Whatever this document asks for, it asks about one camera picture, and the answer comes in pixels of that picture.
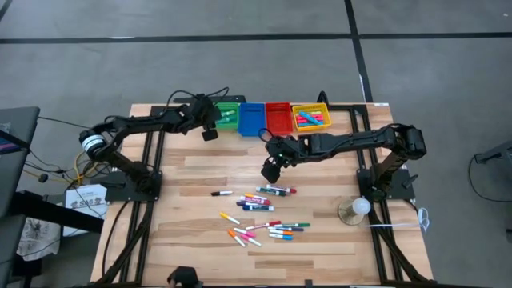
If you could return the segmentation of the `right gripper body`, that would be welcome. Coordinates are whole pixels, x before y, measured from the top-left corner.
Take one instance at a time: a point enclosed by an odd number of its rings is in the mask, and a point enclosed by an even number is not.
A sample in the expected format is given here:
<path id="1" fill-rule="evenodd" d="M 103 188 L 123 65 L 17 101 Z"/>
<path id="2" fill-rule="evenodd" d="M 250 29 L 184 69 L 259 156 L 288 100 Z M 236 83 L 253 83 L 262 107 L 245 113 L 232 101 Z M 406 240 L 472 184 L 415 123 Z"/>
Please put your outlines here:
<path id="1" fill-rule="evenodd" d="M 273 136 L 265 144 L 268 157 L 265 165 L 296 166 L 306 161 L 306 150 L 303 142 L 288 135 Z"/>

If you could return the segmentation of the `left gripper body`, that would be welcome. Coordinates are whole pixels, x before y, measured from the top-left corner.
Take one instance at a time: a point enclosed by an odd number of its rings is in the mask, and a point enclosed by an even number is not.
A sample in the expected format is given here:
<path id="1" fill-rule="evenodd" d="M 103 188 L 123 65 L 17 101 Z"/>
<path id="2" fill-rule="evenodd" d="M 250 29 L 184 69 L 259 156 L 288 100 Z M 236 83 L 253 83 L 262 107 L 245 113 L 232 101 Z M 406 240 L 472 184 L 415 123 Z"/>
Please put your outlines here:
<path id="1" fill-rule="evenodd" d="M 215 122 L 221 118 L 221 112 L 216 106 L 189 106 L 191 116 L 188 130 L 193 130 L 204 126 L 205 130 L 210 130 L 215 126 Z"/>

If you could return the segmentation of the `red Expo marker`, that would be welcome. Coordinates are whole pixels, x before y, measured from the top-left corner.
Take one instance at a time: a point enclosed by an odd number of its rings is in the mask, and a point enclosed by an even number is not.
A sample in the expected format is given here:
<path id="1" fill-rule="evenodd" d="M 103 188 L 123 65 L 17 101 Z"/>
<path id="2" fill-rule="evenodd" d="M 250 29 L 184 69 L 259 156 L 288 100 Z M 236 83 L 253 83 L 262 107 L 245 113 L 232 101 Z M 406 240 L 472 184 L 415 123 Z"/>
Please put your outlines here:
<path id="1" fill-rule="evenodd" d="M 283 186 L 267 184 L 266 188 L 271 189 L 271 190 L 278 190 L 281 192 L 285 192 L 287 194 L 296 194 L 297 193 L 297 190 L 295 188 L 290 188 L 290 187 L 283 187 Z"/>

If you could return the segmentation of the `pink Expo marker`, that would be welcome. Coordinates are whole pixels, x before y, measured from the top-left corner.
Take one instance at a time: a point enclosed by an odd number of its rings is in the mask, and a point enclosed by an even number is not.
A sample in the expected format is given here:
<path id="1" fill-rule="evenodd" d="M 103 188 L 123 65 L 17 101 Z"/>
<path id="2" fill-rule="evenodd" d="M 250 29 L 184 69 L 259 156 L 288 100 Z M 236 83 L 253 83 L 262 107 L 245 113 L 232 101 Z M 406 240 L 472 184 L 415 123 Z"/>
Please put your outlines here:
<path id="1" fill-rule="evenodd" d="M 266 198 L 253 198 L 253 197 L 241 196 L 240 199 L 244 202 L 256 203 L 258 205 L 264 205 L 264 206 L 271 205 L 270 200 L 268 200 Z"/>

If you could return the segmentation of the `red fine-tip marker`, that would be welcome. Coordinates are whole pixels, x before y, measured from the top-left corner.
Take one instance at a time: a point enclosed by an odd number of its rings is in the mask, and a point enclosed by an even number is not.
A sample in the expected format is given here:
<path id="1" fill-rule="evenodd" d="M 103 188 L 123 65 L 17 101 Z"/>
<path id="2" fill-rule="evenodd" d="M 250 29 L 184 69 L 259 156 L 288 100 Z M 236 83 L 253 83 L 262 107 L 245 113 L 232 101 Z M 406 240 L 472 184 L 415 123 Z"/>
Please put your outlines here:
<path id="1" fill-rule="evenodd" d="M 270 226 L 276 226 L 278 224 L 282 224 L 282 222 L 281 221 L 273 221 L 273 222 L 267 222 L 267 223 L 256 225 L 256 226 L 248 226 L 245 228 L 245 230 L 256 230 L 256 229 L 266 228 L 266 227 L 270 227 Z"/>

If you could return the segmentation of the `red plastic basket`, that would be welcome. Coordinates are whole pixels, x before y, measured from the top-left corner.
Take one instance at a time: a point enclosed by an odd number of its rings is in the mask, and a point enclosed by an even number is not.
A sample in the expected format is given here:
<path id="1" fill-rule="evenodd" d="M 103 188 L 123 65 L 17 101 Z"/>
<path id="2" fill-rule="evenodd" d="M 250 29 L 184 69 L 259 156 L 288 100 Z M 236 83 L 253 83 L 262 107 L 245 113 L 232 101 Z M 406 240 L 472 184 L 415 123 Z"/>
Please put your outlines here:
<path id="1" fill-rule="evenodd" d="M 268 102 L 265 104 L 266 128 L 276 135 L 293 132 L 291 107 L 288 102 Z"/>

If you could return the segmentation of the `green plastic basket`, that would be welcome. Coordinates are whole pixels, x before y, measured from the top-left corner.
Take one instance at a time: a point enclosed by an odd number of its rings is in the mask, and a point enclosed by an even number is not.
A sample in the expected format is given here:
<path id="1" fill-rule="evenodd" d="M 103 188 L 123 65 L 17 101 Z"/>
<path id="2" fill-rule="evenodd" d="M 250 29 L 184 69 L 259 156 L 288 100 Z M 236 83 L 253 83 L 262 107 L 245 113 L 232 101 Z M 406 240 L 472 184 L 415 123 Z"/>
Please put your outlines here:
<path id="1" fill-rule="evenodd" d="M 219 110 L 221 112 L 228 111 L 228 110 L 236 111 L 235 114 L 228 116 L 228 117 L 235 117 L 236 118 L 235 122 L 219 123 L 218 121 L 216 121 L 217 128 L 224 129 L 224 130 L 236 130 L 238 128 L 239 104 L 236 102 L 220 102 L 219 104 L 217 104 L 217 108 L 219 108 Z"/>

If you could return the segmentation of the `black bar at table edge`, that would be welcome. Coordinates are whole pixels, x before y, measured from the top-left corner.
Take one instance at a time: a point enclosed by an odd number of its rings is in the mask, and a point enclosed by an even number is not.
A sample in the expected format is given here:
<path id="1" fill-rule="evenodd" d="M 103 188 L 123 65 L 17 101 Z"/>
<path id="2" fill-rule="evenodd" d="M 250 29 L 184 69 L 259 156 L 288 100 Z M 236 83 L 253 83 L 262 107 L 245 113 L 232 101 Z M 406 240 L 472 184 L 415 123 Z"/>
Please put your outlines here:
<path id="1" fill-rule="evenodd" d="M 210 99 L 212 102 L 246 102 L 246 98 L 244 95 L 227 95 L 227 96 L 210 96 Z M 173 103 L 192 103 L 193 98 L 187 97 L 187 98 L 175 98 L 173 100 Z"/>

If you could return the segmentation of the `blue plastic basket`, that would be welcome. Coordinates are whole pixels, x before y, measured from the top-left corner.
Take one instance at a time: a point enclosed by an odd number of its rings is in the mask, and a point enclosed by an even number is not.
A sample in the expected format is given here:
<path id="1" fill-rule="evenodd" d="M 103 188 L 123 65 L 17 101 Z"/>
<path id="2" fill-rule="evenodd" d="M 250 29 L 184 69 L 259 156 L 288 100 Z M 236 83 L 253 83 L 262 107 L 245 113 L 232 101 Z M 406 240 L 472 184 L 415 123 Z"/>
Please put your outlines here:
<path id="1" fill-rule="evenodd" d="M 257 137 L 266 127 L 265 104 L 245 102 L 239 106 L 238 132 L 244 137 Z"/>

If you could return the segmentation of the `yellow plastic basket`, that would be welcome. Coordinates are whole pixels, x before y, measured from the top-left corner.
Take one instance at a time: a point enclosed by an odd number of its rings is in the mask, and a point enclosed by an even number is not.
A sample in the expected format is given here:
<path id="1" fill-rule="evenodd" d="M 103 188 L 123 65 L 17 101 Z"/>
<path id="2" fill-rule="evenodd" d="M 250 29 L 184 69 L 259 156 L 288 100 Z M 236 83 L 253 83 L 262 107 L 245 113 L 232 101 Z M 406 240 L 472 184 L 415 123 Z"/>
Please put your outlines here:
<path id="1" fill-rule="evenodd" d="M 311 112 L 311 111 L 321 111 L 323 116 L 323 126 L 307 126 L 307 127 L 298 127 L 298 122 L 295 117 L 296 114 L 299 114 L 300 111 L 303 112 Z M 316 103 L 316 104 L 305 104 L 305 105 L 297 105 L 292 107 L 292 116 L 294 119 L 295 127 L 298 132 L 307 132 L 313 130 L 321 130 L 331 126 L 332 121 L 330 119 L 330 114 L 325 103 Z"/>

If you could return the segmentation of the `white bulb lamp round base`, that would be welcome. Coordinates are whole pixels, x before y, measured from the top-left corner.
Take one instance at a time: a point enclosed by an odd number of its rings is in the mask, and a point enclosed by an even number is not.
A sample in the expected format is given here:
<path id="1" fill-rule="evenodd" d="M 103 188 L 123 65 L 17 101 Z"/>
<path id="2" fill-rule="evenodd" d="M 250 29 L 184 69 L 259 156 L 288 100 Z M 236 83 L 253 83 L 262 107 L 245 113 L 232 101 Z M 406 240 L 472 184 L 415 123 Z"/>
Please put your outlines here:
<path id="1" fill-rule="evenodd" d="M 349 199 L 338 206 L 338 217 L 343 223 L 356 226 L 362 222 L 370 210 L 371 204 L 367 199 Z"/>

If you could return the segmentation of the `printed paper sheet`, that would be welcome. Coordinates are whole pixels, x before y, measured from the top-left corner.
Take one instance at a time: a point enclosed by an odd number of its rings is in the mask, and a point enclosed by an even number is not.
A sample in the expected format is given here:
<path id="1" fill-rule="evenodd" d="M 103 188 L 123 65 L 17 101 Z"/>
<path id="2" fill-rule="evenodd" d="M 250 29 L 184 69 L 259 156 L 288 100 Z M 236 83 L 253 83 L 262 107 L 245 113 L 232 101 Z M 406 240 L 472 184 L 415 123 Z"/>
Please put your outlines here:
<path id="1" fill-rule="evenodd" d="M 77 212 L 104 219 L 108 204 L 106 188 L 99 185 L 85 185 L 66 191 L 65 207 Z"/>

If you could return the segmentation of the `grey cabinet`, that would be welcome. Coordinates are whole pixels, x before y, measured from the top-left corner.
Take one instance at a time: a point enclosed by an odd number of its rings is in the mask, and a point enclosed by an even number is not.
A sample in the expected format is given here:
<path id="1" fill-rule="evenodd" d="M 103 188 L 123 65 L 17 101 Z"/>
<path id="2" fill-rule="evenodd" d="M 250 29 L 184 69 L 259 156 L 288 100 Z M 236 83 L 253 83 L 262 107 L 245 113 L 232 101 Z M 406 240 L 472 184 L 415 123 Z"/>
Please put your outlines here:
<path id="1" fill-rule="evenodd" d="M 0 109 L 0 124 L 10 124 L 9 133 L 30 146 L 40 108 L 36 106 Z M 30 148 L 0 156 L 0 218 L 5 217 L 18 187 Z"/>

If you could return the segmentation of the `white cloth bag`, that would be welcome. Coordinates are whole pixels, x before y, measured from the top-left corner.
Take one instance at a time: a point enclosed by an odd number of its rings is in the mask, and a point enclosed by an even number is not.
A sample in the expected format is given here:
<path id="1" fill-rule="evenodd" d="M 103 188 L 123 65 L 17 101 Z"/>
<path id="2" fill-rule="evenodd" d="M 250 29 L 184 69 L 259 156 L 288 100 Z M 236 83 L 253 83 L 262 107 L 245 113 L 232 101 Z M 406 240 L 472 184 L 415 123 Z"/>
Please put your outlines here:
<path id="1" fill-rule="evenodd" d="M 27 262 L 48 255 L 52 243 L 51 235 L 51 224 L 27 218 L 18 244 L 17 255 Z"/>

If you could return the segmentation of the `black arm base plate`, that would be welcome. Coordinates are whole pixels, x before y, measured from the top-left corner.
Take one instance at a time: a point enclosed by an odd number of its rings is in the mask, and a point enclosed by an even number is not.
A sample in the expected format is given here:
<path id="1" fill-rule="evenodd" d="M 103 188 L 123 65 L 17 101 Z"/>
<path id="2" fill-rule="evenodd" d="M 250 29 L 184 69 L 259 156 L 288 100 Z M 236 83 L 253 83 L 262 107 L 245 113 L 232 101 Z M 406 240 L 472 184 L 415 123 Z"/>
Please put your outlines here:
<path id="1" fill-rule="evenodd" d="M 154 202 L 159 199 L 162 174 L 153 173 L 139 182 L 121 171 L 109 173 L 98 183 L 106 188 L 108 202 Z"/>
<path id="2" fill-rule="evenodd" d="M 418 176 L 411 176 L 408 170 L 399 169 L 393 174 L 390 189 L 387 192 L 379 189 L 374 184 L 370 170 L 358 170 L 356 176 L 361 196 L 371 202 L 382 202 L 388 199 L 411 200 L 415 198 L 412 182 Z"/>

